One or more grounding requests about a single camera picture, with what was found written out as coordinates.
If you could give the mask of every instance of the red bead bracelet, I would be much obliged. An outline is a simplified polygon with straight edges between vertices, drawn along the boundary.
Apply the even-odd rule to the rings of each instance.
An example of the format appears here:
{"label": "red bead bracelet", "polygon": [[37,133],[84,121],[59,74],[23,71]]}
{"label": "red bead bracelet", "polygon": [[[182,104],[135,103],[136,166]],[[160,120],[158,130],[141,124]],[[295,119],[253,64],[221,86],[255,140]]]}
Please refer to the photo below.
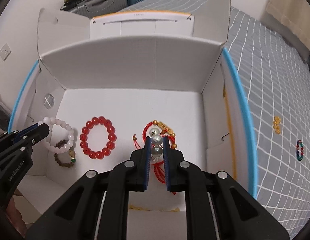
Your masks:
{"label": "red bead bracelet", "polygon": [[[107,128],[108,134],[108,142],[106,143],[106,147],[103,148],[101,151],[94,152],[88,147],[87,143],[87,134],[89,134],[90,129],[94,127],[94,125],[105,125]],[[83,152],[86,155],[89,155],[90,158],[92,159],[102,159],[104,156],[109,156],[110,155],[110,150],[113,150],[115,148],[115,143],[117,137],[115,135],[115,128],[112,125],[112,122],[109,119],[106,119],[103,116],[100,116],[99,118],[93,117],[91,121],[86,122],[86,126],[82,128],[82,134],[79,136],[79,139],[81,140],[80,142],[80,147],[83,148]]]}

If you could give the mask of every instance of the gray pearl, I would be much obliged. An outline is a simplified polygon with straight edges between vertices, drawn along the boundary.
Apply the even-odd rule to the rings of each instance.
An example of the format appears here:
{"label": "gray pearl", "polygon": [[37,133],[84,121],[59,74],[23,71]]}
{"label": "gray pearl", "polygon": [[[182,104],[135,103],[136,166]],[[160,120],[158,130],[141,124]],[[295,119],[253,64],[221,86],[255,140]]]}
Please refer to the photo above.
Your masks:
{"label": "gray pearl", "polygon": [[156,157],[160,157],[163,154],[163,149],[160,146],[155,146],[152,148],[152,155]]}
{"label": "gray pearl", "polygon": [[161,145],[163,143],[163,138],[161,135],[156,134],[152,137],[152,144],[157,146],[157,145]]}
{"label": "gray pearl", "polygon": [[156,134],[160,134],[160,130],[157,127],[153,127],[149,131],[149,136],[153,137]]}

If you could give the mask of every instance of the beige curtain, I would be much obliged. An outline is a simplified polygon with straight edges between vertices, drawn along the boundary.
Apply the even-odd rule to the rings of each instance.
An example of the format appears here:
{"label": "beige curtain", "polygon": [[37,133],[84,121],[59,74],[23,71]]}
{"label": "beige curtain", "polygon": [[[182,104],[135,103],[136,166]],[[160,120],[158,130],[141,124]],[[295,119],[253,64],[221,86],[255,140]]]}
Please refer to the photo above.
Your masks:
{"label": "beige curtain", "polygon": [[306,0],[270,0],[266,11],[310,50],[310,5]]}

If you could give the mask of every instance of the wall socket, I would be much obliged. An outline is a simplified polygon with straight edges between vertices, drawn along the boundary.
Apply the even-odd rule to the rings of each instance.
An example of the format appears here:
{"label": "wall socket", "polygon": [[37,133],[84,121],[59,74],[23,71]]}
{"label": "wall socket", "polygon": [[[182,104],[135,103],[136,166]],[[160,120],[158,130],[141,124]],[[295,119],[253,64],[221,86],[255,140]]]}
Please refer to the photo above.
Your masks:
{"label": "wall socket", "polygon": [[3,61],[5,61],[10,53],[11,50],[6,43],[4,46],[2,46],[2,49],[0,50],[0,57],[2,58]]}

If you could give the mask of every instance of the gray bedsheet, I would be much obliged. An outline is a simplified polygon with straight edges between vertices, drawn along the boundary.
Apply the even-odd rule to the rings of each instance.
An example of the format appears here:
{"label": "gray bedsheet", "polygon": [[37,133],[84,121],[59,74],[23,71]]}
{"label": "gray bedsheet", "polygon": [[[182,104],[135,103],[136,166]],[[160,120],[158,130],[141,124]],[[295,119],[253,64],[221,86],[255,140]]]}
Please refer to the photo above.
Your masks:
{"label": "gray bedsheet", "polygon": [[[127,10],[193,12],[207,0],[145,0]],[[257,200],[293,238],[310,217],[310,73],[296,49],[232,7],[226,43],[250,107],[258,153]],[[281,134],[273,118],[281,118]],[[296,142],[304,158],[296,159]]]}

